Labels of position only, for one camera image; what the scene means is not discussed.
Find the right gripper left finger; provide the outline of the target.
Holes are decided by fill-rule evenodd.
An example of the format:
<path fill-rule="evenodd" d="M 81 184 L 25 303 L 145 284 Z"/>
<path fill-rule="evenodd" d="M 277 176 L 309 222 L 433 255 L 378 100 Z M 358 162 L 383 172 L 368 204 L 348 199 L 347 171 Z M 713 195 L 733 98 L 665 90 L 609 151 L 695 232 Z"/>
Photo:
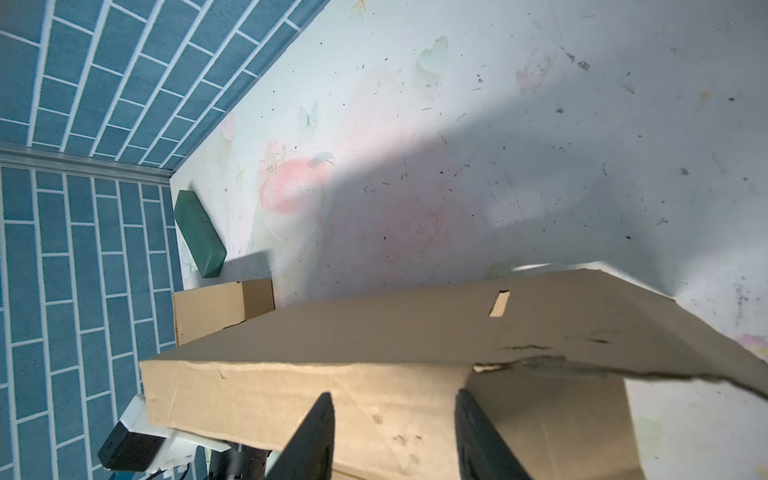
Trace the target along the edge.
<path fill-rule="evenodd" d="M 335 410 L 331 393 L 324 392 L 280 453 L 266 479 L 330 479 L 334 446 Z"/>

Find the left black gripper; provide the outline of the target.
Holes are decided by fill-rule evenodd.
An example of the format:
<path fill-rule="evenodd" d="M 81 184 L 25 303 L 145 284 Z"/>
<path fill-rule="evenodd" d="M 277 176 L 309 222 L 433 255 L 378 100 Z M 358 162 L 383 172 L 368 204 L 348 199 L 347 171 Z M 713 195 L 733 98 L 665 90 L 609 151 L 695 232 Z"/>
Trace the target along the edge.
<path fill-rule="evenodd" d="M 209 480 L 264 480 L 268 450 L 232 444 L 223 452 L 213 451 L 207 472 Z"/>

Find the cardboard box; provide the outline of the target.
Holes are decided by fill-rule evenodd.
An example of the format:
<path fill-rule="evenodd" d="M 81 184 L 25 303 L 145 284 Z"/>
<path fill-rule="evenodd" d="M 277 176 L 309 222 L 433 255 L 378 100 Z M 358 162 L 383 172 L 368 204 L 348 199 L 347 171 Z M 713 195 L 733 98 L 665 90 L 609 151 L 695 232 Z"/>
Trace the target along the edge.
<path fill-rule="evenodd" d="M 184 345 L 275 309 L 270 279 L 229 282 L 172 295 L 176 343 Z"/>
<path fill-rule="evenodd" d="M 599 270 L 283 307 L 141 365 L 161 425 L 284 450 L 322 393 L 334 467 L 455 479 L 469 390 L 536 479 L 640 479 L 627 379 L 767 393 L 767 366 L 674 300 Z"/>

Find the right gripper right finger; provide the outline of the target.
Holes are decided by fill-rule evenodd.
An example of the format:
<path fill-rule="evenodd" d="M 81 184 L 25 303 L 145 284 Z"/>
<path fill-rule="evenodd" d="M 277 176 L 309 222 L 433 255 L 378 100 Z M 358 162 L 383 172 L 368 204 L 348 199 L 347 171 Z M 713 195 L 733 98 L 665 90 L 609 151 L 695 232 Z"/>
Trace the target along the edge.
<path fill-rule="evenodd" d="M 460 389 L 456 395 L 454 422 L 462 480 L 531 480 L 467 389 Z"/>

